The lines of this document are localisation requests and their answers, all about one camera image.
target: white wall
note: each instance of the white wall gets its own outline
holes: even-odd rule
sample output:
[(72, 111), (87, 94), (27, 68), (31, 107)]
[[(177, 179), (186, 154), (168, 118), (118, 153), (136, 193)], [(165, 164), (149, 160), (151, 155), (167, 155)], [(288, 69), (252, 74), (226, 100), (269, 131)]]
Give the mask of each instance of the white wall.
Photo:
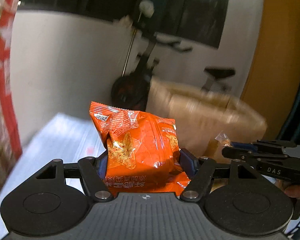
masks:
[[(205, 66), (234, 67), (227, 82), (234, 95), (244, 87), (262, 16), (263, 0), (229, 0), (219, 49), (199, 43), (190, 53), (154, 49), (160, 64), (155, 73), (162, 79), (201, 87)], [(18, 11), (11, 45), (11, 89), (24, 144), (57, 112), (89, 118), (91, 100), (110, 103), (113, 82), (121, 75), (130, 30), (77, 15)], [(137, 38), (127, 72), (135, 67), (136, 54), (146, 47)]]

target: orange snack bag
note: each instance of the orange snack bag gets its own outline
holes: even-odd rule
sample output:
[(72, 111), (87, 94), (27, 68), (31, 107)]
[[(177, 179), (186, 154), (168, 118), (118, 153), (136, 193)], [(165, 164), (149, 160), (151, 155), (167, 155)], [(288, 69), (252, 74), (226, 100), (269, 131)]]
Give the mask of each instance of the orange snack bag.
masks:
[(189, 178), (178, 161), (174, 119), (92, 102), (90, 116), (108, 148), (105, 184), (118, 192), (176, 192)]

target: exercise bike seat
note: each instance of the exercise bike seat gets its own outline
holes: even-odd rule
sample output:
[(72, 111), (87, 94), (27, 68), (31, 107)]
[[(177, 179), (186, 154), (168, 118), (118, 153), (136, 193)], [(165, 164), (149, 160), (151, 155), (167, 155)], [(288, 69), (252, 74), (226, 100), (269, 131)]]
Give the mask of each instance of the exercise bike seat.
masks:
[(235, 75), (234, 68), (221, 68), (221, 67), (206, 67), (205, 72), (214, 77), (215, 80), (232, 77)]

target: brown cardboard box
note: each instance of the brown cardboard box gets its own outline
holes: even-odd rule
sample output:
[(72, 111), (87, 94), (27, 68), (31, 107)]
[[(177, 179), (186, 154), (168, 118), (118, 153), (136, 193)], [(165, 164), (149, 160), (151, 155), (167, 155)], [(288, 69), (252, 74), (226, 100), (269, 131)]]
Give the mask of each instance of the brown cardboard box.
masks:
[(180, 148), (222, 163), (229, 160), (221, 155), (223, 145), (215, 141), (221, 131), (231, 141), (249, 143), (261, 139), (267, 128), (266, 120), (238, 98), (154, 77), (146, 111), (176, 120)]

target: black cable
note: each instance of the black cable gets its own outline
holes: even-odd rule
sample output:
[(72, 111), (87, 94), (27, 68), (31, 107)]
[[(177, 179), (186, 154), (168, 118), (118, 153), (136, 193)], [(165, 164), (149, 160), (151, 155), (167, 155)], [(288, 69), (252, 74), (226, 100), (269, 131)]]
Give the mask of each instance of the black cable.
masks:
[(295, 232), (292, 233), (292, 231), (294, 231), (295, 229), (300, 229), (299, 225), (300, 225), (300, 221), (298, 222), (298, 224), (293, 229), (291, 229), (288, 233), (286, 233), (285, 236), (293, 235)]

